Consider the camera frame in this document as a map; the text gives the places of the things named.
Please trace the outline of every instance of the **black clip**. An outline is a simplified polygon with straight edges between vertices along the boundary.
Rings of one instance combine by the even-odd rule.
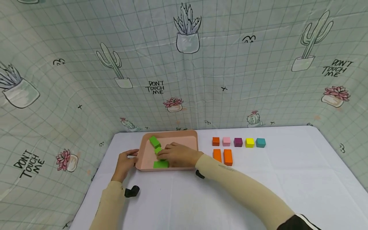
[[[195,171],[195,174],[196,174],[199,178],[201,178],[201,179],[204,179],[204,178],[205,178],[202,174],[200,174],[200,173],[199,173],[199,170]]]
[[[129,198],[129,197],[136,197],[137,196],[137,194],[138,194],[138,192],[139,192],[139,187],[137,186],[137,185],[134,185],[133,187],[132,187],[132,189],[125,189],[125,193],[124,193],[124,196],[126,197],[126,198]]]

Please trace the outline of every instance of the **hand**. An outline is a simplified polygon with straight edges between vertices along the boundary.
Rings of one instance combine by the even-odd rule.
[[[202,152],[173,142],[157,154],[157,159],[167,160],[170,167],[194,167],[202,155]]]
[[[136,156],[139,149],[132,149],[119,154],[117,160],[116,169],[111,181],[123,182],[127,177],[129,169],[131,169],[134,164],[138,161],[137,157],[128,158],[128,156]]]

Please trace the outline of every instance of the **pink tray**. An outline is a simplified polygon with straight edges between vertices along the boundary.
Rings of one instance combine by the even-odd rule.
[[[155,132],[147,133],[142,137],[141,146],[138,152],[138,162],[135,167],[141,171],[173,171],[173,170],[192,170],[194,168],[160,168],[154,169],[153,162],[157,161],[155,149],[149,142],[149,138],[155,136],[161,143],[162,149],[167,144],[176,142],[188,146],[189,148],[198,150],[198,135],[195,130],[171,131],[171,132]]]

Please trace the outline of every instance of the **potted plant illustration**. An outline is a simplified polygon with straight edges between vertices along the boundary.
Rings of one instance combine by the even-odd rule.
[[[139,130],[141,130],[140,127],[133,125],[133,123],[130,122],[130,121],[128,121],[127,119],[125,119],[125,117],[121,117],[120,119],[121,119],[121,123],[125,127],[127,127],[129,129],[129,131],[131,131],[131,132],[138,132]]]
[[[344,102],[349,101],[349,93],[343,86],[333,86],[332,88],[325,88],[321,101],[339,108]]]
[[[258,110],[253,110],[252,114],[247,117],[247,121],[249,123],[248,128],[260,127],[263,124]]]
[[[70,153],[70,150],[64,149],[56,156],[56,164],[59,166],[57,170],[64,170],[68,172],[74,172],[78,165],[78,157]]]
[[[121,72],[120,72],[120,67],[121,67],[121,60],[119,55],[113,51],[114,57],[115,59],[112,57],[109,49],[106,47],[106,45],[101,42],[101,49],[102,52],[106,58],[106,60],[102,57],[101,53],[96,51],[97,57],[98,59],[100,59],[100,62],[103,66],[113,69],[115,74],[116,74],[116,78],[115,81],[117,83],[117,85],[122,88],[122,89],[131,89],[133,88],[132,83],[130,82],[130,79],[127,77],[124,77]]]
[[[166,100],[166,102],[164,102],[163,104],[170,113],[175,113],[183,109],[183,106],[181,105],[183,102],[184,101],[182,99],[170,98],[169,100]]]
[[[312,34],[309,36],[308,34],[311,29],[312,23],[308,24],[300,40],[300,43],[306,46],[304,53],[301,57],[298,57],[295,59],[293,66],[291,68],[291,71],[296,72],[296,71],[306,70],[311,66],[313,59],[315,57],[315,56],[310,56],[314,44],[320,43],[330,32],[331,27],[333,25],[333,21],[329,22],[325,30],[322,32],[322,28],[325,25],[329,15],[330,15],[330,11],[326,11],[324,14],[322,14]]]
[[[4,89],[5,98],[17,108],[26,108],[40,96],[40,93],[28,81],[23,79],[18,70],[9,64],[0,62],[0,88]]]
[[[199,50],[198,29],[201,26],[202,17],[193,19],[193,10],[189,4],[183,3],[180,7],[180,17],[174,23],[178,29],[176,35],[176,47],[179,52],[191,54]]]

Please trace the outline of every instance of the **beige arm sleeve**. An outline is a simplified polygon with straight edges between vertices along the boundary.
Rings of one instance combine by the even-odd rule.
[[[111,181],[102,191],[99,207],[89,230],[116,230],[125,201],[125,189],[119,181]]]
[[[195,167],[257,215],[267,230],[276,230],[294,215],[289,206],[267,187],[208,155],[203,154]]]

